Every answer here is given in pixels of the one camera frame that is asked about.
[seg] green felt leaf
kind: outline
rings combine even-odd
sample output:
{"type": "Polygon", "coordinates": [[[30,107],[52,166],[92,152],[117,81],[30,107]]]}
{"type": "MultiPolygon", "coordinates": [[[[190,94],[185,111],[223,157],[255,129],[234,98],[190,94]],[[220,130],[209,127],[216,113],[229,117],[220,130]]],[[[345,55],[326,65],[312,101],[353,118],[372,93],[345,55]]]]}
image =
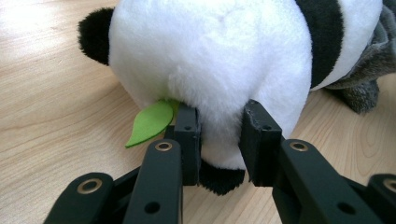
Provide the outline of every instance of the green felt leaf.
{"type": "Polygon", "coordinates": [[[180,104],[180,102],[176,100],[170,100],[167,102],[169,103],[170,106],[172,106],[174,110],[174,118],[177,117],[178,105],[180,104]]]}
{"type": "Polygon", "coordinates": [[[157,136],[172,122],[173,103],[161,100],[140,111],[134,119],[132,135],[126,147],[134,147],[157,136]]]}

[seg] wooden surface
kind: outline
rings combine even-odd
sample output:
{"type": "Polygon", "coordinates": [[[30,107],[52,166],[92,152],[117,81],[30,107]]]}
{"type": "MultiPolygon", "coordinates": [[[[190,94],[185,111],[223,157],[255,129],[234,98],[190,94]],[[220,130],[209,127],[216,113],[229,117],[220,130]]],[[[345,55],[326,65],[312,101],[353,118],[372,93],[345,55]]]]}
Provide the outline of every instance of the wooden surface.
{"type": "MultiPolygon", "coordinates": [[[[77,24],[117,1],[0,0],[0,223],[41,223],[80,175],[118,178],[145,146],[125,150],[134,102],[111,70],[78,49],[77,24]]],[[[366,184],[396,173],[396,76],[379,80],[375,111],[357,115],[311,93],[293,134],[336,170],[366,184]]],[[[245,183],[224,197],[184,188],[185,223],[279,223],[271,189],[245,183]]]]}

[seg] black plush leg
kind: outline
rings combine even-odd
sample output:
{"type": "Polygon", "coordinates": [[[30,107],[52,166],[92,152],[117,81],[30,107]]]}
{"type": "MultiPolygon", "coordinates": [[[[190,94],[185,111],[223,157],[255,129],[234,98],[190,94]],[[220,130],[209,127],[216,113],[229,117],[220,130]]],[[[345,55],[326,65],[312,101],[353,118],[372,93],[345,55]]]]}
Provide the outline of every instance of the black plush leg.
{"type": "Polygon", "coordinates": [[[362,114],[370,112],[376,106],[379,88],[376,80],[372,80],[336,92],[352,110],[362,114]]]}
{"type": "Polygon", "coordinates": [[[244,182],[244,170],[220,169],[202,161],[200,184],[218,195],[225,195],[244,182]]]}

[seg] black stripe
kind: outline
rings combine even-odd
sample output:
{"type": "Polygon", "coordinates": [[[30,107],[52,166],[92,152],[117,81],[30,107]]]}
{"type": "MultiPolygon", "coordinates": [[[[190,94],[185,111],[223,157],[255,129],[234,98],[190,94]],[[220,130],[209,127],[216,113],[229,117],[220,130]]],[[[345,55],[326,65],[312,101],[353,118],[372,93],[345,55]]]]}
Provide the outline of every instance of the black stripe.
{"type": "Polygon", "coordinates": [[[312,37],[311,88],[320,84],[340,56],[344,21],[336,0],[296,0],[312,37]]]}

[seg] screw hole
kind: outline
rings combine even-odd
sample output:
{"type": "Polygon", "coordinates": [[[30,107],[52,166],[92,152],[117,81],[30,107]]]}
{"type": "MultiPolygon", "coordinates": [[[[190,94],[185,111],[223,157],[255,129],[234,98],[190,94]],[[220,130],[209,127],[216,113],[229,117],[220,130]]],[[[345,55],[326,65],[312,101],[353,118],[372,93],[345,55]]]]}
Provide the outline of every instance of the screw hole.
{"type": "Polygon", "coordinates": [[[102,187],[102,183],[102,180],[98,178],[86,180],[78,185],[77,192],[80,194],[94,193],[102,187]]]}
{"type": "Polygon", "coordinates": [[[262,130],[264,130],[264,131],[270,131],[270,130],[272,130],[272,127],[269,126],[269,125],[264,125],[264,126],[262,126],[262,130]]]}
{"type": "Polygon", "coordinates": [[[337,204],[338,209],[340,209],[342,212],[349,214],[349,215],[355,215],[356,210],[354,207],[349,205],[348,203],[339,203],[337,204]]]}
{"type": "Polygon", "coordinates": [[[290,147],[297,151],[307,151],[308,146],[306,144],[300,142],[292,142],[290,143],[290,147]]]}
{"type": "Polygon", "coordinates": [[[385,187],[387,187],[387,189],[396,193],[396,180],[395,179],[385,179],[384,185],[385,185],[385,187]]]}
{"type": "Polygon", "coordinates": [[[172,148],[172,144],[168,142],[161,142],[155,146],[155,148],[159,151],[167,151],[172,148]]]}
{"type": "Polygon", "coordinates": [[[145,212],[148,214],[155,214],[160,211],[160,204],[156,202],[148,203],[145,206],[145,212]]]}

